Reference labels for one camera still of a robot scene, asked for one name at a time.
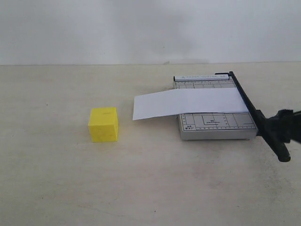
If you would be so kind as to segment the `black cutter blade arm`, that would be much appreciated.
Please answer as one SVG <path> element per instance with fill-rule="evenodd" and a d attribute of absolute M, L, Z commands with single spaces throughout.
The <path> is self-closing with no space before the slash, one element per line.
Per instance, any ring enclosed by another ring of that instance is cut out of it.
<path fill-rule="evenodd" d="M 268 146 L 271 148 L 271 150 L 276 154 L 278 160 L 280 162 L 289 162 L 291 160 L 291 156 L 289 154 L 289 151 L 287 150 L 284 142 L 281 142 L 276 137 L 275 133 L 272 132 L 270 129 L 266 128 L 267 119 L 261 112 L 261 110 L 258 110 L 255 108 L 255 106 L 252 104 L 251 100 L 243 90 L 242 86 L 240 85 L 239 81 L 237 80 L 235 74 L 233 71 L 230 71 L 228 75 L 232 78 L 234 81 L 257 129 L 257 135 L 261 136 L 264 141 L 268 144 Z"/>

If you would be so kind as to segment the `white paper sheet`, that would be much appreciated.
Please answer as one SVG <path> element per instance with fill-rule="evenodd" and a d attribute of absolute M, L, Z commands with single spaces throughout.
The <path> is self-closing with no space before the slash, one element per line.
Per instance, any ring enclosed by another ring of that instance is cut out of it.
<path fill-rule="evenodd" d="M 133 117 L 142 120 L 184 113 L 246 113 L 237 88 L 171 89 L 135 96 Z"/>

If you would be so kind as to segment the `yellow foam cube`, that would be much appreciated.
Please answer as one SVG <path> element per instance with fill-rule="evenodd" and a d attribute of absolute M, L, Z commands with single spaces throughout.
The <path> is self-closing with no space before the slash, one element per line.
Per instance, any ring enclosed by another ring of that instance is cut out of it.
<path fill-rule="evenodd" d="M 116 142 L 119 135 L 117 108 L 92 108 L 88 129 L 93 142 Z"/>

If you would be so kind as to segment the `grey paper cutter base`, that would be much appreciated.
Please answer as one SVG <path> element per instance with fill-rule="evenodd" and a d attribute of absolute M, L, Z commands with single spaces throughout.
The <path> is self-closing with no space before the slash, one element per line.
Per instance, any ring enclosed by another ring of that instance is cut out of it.
<path fill-rule="evenodd" d="M 175 76 L 175 89 L 235 88 L 228 73 Z M 250 113 L 186 113 L 177 115 L 183 140 L 252 139 L 257 127 Z"/>

